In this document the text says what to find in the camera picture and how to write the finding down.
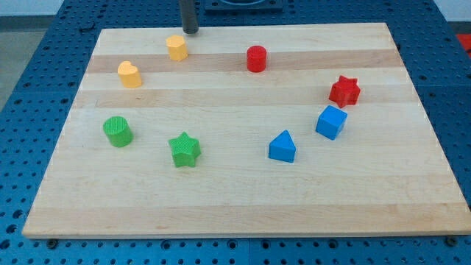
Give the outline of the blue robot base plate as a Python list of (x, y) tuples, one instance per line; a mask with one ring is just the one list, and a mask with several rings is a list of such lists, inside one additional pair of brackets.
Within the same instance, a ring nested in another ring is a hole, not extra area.
[(207, 12), (281, 11), (283, 0), (204, 0)]

